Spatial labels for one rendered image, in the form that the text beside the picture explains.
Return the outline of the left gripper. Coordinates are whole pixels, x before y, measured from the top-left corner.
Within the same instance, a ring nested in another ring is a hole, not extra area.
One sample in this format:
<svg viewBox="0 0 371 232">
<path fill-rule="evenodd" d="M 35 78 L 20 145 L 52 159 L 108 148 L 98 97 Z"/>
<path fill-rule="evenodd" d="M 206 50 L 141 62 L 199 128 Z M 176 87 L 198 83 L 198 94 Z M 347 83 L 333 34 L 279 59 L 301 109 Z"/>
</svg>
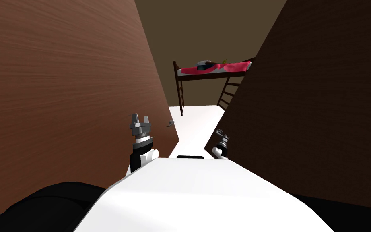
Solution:
<svg viewBox="0 0 371 232">
<path fill-rule="evenodd" d="M 132 114 L 130 129 L 132 130 L 132 135 L 135 136 L 135 139 L 149 136 L 150 127 L 151 123 L 149 122 L 148 116 L 144 116 L 144 123 L 140 123 L 138 114 Z"/>
</svg>

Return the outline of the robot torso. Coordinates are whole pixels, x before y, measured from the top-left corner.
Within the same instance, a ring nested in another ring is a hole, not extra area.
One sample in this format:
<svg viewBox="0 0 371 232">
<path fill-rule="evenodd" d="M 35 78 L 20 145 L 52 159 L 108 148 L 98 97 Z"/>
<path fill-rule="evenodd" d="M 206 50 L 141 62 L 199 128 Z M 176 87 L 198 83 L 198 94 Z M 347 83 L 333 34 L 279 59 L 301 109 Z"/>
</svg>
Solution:
<svg viewBox="0 0 371 232">
<path fill-rule="evenodd" d="M 105 190 L 74 232 L 333 232 L 227 159 L 157 158 Z"/>
</svg>

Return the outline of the dark wooden bunk bed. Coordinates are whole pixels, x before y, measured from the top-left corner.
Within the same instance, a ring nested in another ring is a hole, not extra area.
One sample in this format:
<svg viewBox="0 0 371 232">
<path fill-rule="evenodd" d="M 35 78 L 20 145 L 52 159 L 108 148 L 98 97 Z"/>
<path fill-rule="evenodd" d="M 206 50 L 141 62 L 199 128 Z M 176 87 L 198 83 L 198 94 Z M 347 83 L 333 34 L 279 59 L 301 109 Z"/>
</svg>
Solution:
<svg viewBox="0 0 371 232">
<path fill-rule="evenodd" d="M 233 93 L 226 91 L 226 87 L 228 85 L 239 87 L 240 85 L 239 83 L 231 83 L 230 78 L 245 76 L 246 72 L 249 70 L 250 66 L 255 60 L 256 57 L 235 63 L 227 63 L 227 61 L 224 60 L 220 64 L 211 61 L 201 61 L 198 63 L 198 65 L 189 68 L 180 68 L 177 63 L 173 61 L 173 70 L 177 88 L 180 115 L 183 116 L 185 107 L 183 82 L 225 78 L 225 85 L 217 102 L 217 106 L 225 111 L 226 108 L 221 105 L 221 102 L 225 103 L 226 105 L 229 105 L 230 102 L 225 101 L 223 99 L 223 95 L 225 94 L 230 97 L 234 96 Z"/>
</svg>

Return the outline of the brown wooden door leaf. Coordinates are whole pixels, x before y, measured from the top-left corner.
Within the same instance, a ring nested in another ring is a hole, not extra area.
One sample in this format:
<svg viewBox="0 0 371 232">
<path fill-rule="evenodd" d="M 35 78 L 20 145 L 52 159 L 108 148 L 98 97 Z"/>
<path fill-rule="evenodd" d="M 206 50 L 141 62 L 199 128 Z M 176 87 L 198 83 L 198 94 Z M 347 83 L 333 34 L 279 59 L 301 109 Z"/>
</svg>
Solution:
<svg viewBox="0 0 371 232">
<path fill-rule="evenodd" d="M 0 214 L 43 187 L 125 176 L 131 115 L 178 143 L 134 0 L 0 0 Z"/>
</svg>

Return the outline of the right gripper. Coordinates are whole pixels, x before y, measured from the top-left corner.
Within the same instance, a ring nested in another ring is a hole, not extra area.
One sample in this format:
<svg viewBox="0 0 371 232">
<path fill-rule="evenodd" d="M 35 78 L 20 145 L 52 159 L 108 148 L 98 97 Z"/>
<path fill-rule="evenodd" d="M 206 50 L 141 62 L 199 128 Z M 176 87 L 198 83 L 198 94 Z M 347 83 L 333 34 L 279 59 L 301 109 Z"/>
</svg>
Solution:
<svg viewBox="0 0 371 232">
<path fill-rule="evenodd" d="M 228 143 L 229 136 L 225 134 L 221 129 L 216 129 L 215 134 L 221 138 L 219 143 L 223 143 L 223 144 Z"/>
</svg>

